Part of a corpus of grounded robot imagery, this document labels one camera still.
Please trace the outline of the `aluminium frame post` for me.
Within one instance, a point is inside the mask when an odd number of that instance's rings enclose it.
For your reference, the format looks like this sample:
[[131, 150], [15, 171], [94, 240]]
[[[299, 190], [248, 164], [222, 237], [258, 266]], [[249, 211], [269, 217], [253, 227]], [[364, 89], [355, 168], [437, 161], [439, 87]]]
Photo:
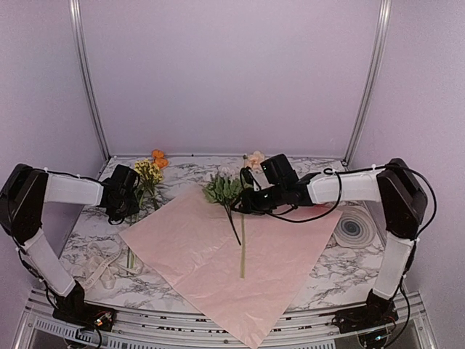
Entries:
[[99, 108], [97, 105], [97, 99], [94, 92], [92, 83], [92, 75], [87, 55], [86, 41], [84, 35], [84, 26], [81, 16], [81, 2], [79, 0], [70, 0], [70, 18], [73, 27], [73, 36], [76, 45], [76, 53], [78, 57], [78, 65], [81, 72], [81, 78], [84, 85], [84, 93], [86, 95], [86, 101], [89, 106], [90, 116], [92, 124], [97, 137], [97, 143], [100, 148], [100, 152], [104, 160], [108, 161], [111, 157], [108, 142], [106, 140], [105, 132], [102, 125], [102, 119], [100, 117]]
[[371, 53], [370, 63], [368, 65], [368, 73], [366, 76], [365, 85], [363, 88], [360, 104], [357, 110], [357, 115], [352, 129], [351, 137], [349, 139], [349, 143], [344, 154], [344, 163], [346, 165], [349, 165], [355, 157], [357, 146], [360, 142], [363, 133], [363, 128], [368, 118], [368, 112], [373, 96], [373, 91], [375, 89], [376, 81], [381, 70], [391, 11], [391, 0], [380, 1], [378, 20], [373, 41], [373, 49]]

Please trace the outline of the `aluminium frame right post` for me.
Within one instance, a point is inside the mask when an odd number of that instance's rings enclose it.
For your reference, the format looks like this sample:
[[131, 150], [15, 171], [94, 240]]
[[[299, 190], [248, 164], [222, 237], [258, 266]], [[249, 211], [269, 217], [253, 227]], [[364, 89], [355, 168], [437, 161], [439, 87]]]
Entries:
[[351, 137], [349, 139], [349, 143], [344, 154], [344, 163], [346, 165], [349, 165], [355, 157], [357, 146], [360, 142], [363, 133], [363, 128], [368, 118], [368, 112], [373, 96], [373, 91], [375, 89], [376, 81], [381, 70], [391, 11], [391, 0], [380, 1], [378, 20], [373, 41], [373, 49], [371, 53], [370, 63], [368, 65], [368, 73], [366, 76], [365, 85], [363, 88], [360, 104], [357, 110], [357, 115], [352, 129]]

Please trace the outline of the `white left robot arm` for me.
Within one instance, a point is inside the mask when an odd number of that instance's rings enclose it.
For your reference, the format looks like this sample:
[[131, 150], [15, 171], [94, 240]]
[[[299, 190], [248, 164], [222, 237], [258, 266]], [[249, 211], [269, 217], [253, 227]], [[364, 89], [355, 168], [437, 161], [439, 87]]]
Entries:
[[111, 225], [138, 213], [137, 172], [118, 165], [103, 181], [77, 174], [17, 164], [1, 189], [1, 226], [32, 263], [32, 273], [45, 281], [57, 308], [77, 324], [92, 317], [84, 287], [62, 266], [44, 234], [42, 215], [47, 203], [103, 208]]

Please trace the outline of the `white flower bunch green leaves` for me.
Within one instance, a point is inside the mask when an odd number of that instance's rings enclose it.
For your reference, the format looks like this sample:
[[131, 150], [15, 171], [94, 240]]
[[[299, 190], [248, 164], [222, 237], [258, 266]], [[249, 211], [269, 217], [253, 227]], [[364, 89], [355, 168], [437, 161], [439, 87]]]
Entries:
[[219, 170], [216, 174], [210, 174], [209, 181], [202, 189], [205, 199], [210, 204], [219, 204], [223, 207], [235, 239], [240, 246], [242, 243], [233, 222], [232, 205], [239, 197], [241, 190], [242, 186], [239, 178], [229, 170]]

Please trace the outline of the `aluminium frame left post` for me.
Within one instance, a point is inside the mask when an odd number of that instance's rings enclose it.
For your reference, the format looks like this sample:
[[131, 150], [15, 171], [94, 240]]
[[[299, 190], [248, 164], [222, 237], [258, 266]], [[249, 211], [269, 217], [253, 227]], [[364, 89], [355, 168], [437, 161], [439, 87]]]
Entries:
[[86, 101], [89, 106], [90, 116], [92, 124], [97, 137], [97, 143], [100, 148], [100, 152], [104, 160], [108, 161], [111, 157], [108, 142], [106, 140], [105, 132], [102, 125], [102, 119], [100, 117], [99, 108], [97, 105], [97, 99], [94, 92], [92, 83], [92, 75], [87, 55], [86, 41], [84, 35], [84, 26], [81, 16], [81, 2], [79, 0], [70, 0], [70, 18], [73, 27], [73, 36], [76, 45], [76, 53], [78, 57], [78, 65], [81, 72], [81, 78], [84, 85], [84, 93], [86, 95]]

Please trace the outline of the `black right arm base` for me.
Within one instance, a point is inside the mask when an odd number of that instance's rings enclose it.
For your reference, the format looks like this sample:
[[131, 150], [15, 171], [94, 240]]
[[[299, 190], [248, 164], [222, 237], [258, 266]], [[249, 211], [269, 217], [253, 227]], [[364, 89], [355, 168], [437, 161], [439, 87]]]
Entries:
[[393, 299], [384, 299], [371, 290], [364, 305], [336, 311], [331, 324], [345, 334], [393, 324], [398, 318]]

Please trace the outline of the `cream ribbon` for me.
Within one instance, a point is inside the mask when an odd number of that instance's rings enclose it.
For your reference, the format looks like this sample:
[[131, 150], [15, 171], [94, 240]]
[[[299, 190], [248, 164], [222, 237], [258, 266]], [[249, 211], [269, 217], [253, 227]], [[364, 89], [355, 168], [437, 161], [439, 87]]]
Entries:
[[142, 274], [144, 264], [130, 248], [116, 245], [114, 252], [105, 252], [95, 242], [86, 247], [86, 261], [81, 267], [80, 285], [84, 291], [101, 283], [105, 289], [113, 289], [116, 285], [116, 274], [129, 276]]

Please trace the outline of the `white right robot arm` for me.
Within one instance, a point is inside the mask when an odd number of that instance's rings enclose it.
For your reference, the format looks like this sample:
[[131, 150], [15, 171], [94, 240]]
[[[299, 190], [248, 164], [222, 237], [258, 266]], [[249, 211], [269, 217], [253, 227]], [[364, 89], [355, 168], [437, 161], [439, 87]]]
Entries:
[[261, 168], [268, 187], [261, 188], [251, 169], [240, 170], [243, 187], [232, 208], [244, 214], [265, 214], [278, 220], [274, 211], [286, 205], [293, 208], [330, 203], [334, 211], [341, 202], [361, 201], [379, 204], [384, 228], [378, 233], [384, 242], [384, 256], [360, 320], [376, 325], [388, 314], [388, 305], [400, 289], [408, 272], [419, 235], [428, 225], [424, 215], [434, 191], [420, 172], [401, 158], [362, 169], [339, 172], [327, 168], [299, 177], [287, 157], [278, 154], [263, 161]]

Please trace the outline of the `yellow small flower bunch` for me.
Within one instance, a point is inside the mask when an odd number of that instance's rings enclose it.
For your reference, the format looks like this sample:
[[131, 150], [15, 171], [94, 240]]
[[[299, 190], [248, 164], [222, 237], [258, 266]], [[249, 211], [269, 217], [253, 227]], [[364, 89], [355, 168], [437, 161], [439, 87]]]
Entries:
[[157, 210], [159, 205], [156, 199], [156, 186], [163, 180], [161, 169], [154, 161], [144, 159], [134, 163], [134, 170], [139, 175], [139, 184], [136, 190], [139, 206], [142, 207], [144, 200], [147, 199], [153, 205], [154, 210]]

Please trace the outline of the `orange flower stem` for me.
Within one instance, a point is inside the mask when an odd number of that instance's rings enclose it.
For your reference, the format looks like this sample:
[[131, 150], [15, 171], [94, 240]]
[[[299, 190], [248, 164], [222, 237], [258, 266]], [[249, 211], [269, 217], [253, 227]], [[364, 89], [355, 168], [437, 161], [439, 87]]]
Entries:
[[[162, 173], [163, 173], [163, 169], [165, 167], [167, 167], [168, 164], [169, 164], [169, 161], [165, 157], [165, 153], [163, 151], [158, 150], [158, 149], [155, 149], [155, 150], [152, 151], [151, 159], [149, 159], [149, 160], [154, 161], [159, 166]], [[140, 207], [139, 199], [137, 198], [137, 195], [136, 195], [136, 200], [137, 200], [139, 208], [142, 209], [143, 206], [144, 206], [144, 203], [142, 204], [142, 207]]]

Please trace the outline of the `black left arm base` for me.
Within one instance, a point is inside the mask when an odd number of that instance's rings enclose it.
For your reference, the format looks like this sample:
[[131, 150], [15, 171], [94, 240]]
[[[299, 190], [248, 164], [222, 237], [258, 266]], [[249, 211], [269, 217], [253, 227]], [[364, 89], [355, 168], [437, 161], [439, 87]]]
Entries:
[[52, 316], [70, 324], [83, 326], [86, 329], [110, 332], [116, 319], [116, 310], [85, 303], [78, 310], [55, 309]]

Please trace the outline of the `peach flower long green stem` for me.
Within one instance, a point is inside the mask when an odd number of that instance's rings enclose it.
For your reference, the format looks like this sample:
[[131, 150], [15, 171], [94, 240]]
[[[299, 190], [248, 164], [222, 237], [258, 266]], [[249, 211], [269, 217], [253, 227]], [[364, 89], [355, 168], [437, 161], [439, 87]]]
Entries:
[[[250, 167], [253, 170], [258, 170], [260, 163], [264, 160], [264, 154], [261, 151], [254, 151], [250, 155], [243, 157], [244, 167]], [[245, 216], [240, 216], [241, 238], [242, 247], [240, 254], [240, 278], [244, 279], [246, 276], [246, 229], [245, 229]]]

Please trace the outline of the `grey swirl ceramic plate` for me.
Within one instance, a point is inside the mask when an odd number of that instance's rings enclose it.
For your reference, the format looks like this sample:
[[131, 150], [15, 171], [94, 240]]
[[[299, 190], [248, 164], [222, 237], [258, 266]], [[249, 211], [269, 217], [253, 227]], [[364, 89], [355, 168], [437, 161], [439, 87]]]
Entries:
[[344, 248], [362, 249], [373, 243], [376, 225], [368, 211], [360, 206], [343, 206], [333, 231], [336, 243]]

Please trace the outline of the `pink wrapping paper sheet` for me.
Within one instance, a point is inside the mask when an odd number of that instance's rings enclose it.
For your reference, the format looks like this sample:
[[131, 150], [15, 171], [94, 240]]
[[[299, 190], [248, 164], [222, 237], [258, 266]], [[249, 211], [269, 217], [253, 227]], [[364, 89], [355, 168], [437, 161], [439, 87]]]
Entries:
[[259, 347], [304, 286], [341, 212], [301, 208], [284, 222], [245, 216], [241, 247], [224, 209], [198, 185], [121, 233], [126, 245], [195, 309], [250, 348]]

